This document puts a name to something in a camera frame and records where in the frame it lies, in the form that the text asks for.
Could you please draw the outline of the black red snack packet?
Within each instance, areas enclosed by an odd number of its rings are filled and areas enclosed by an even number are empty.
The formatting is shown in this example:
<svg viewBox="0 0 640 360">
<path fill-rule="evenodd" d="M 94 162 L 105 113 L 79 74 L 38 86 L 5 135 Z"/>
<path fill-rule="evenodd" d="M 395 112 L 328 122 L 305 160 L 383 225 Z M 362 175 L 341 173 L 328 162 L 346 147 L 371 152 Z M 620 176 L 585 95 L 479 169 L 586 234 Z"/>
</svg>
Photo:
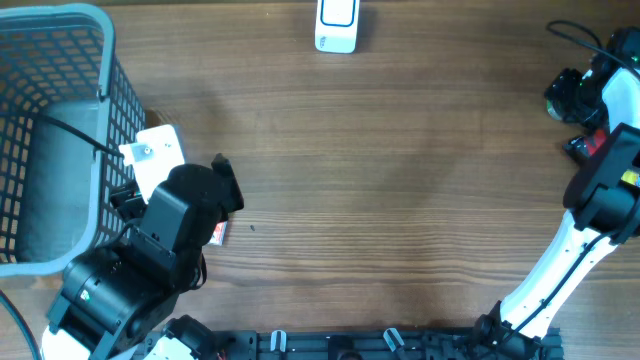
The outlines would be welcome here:
<svg viewBox="0 0 640 360">
<path fill-rule="evenodd" d="M 606 141 L 607 133 L 598 129 L 590 135 L 570 139 L 562 146 L 564 152 L 578 165 L 585 163 Z"/>
</svg>

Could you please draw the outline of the red small carton box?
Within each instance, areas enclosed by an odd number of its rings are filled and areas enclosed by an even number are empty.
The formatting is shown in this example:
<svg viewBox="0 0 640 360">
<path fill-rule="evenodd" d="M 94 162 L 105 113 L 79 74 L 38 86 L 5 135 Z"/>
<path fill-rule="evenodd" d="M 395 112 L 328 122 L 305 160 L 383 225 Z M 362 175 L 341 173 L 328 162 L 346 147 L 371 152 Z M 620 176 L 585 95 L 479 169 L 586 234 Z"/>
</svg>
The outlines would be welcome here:
<svg viewBox="0 0 640 360">
<path fill-rule="evenodd" d="M 209 245 L 222 246 L 225 239 L 228 222 L 220 222 L 216 225 L 214 232 L 208 242 Z"/>
</svg>

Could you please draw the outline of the green tin can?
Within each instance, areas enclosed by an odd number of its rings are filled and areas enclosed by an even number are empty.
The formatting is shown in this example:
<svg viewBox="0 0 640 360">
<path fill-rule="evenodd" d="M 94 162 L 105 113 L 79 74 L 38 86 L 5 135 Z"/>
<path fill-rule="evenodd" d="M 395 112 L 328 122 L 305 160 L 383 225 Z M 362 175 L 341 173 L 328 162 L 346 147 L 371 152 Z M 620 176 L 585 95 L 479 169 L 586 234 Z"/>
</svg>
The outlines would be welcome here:
<svg viewBox="0 0 640 360">
<path fill-rule="evenodd" d="M 554 103 L 551 100 L 546 101 L 546 109 L 552 119 L 556 121 L 563 121 L 563 117 L 557 112 Z"/>
</svg>

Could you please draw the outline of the yellow drink bottle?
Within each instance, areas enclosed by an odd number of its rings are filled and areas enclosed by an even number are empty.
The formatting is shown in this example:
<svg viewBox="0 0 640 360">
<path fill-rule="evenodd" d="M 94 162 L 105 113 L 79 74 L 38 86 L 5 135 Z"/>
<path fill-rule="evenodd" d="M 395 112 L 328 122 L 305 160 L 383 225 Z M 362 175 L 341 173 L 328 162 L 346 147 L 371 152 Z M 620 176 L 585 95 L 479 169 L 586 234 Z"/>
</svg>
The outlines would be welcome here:
<svg viewBox="0 0 640 360">
<path fill-rule="evenodd" d="M 624 174 L 621 176 L 621 180 L 630 185 L 640 187 L 640 174 L 635 171 L 632 171 L 632 170 L 625 171 Z"/>
</svg>

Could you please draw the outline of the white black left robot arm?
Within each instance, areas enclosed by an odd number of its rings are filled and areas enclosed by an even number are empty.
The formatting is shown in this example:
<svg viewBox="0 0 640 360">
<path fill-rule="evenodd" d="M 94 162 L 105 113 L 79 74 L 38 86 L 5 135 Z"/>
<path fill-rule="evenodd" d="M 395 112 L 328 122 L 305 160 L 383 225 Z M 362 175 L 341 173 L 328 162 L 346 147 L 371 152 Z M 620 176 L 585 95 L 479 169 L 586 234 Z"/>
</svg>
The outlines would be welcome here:
<svg viewBox="0 0 640 360">
<path fill-rule="evenodd" d="M 115 239 L 74 257 L 48 313 L 44 359 L 129 355 L 174 310 L 179 296 L 206 281 L 203 248 L 216 226 L 243 209 L 231 162 L 182 164 L 133 211 L 127 185 L 112 197 L 126 215 Z"/>
</svg>

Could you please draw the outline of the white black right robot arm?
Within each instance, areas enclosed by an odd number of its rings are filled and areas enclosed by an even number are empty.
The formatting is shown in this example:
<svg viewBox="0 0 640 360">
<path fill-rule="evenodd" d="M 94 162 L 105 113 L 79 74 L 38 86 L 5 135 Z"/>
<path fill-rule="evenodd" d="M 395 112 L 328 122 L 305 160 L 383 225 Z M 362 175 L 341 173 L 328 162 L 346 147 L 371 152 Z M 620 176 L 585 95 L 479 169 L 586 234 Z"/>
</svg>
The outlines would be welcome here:
<svg viewBox="0 0 640 360">
<path fill-rule="evenodd" d="M 563 69 L 544 92 L 549 115 L 584 128 L 564 151 L 579 165 L 563 197 L 559 228 L 525 280 L 471 333 L 458 340 L 469 359 L 552 359 L 551 321 L 586 275 L 639 235 L 639 29 L 618 28 L 608 42 L 546 25 L 594 55 L 586 72 Z"/>
</svg>

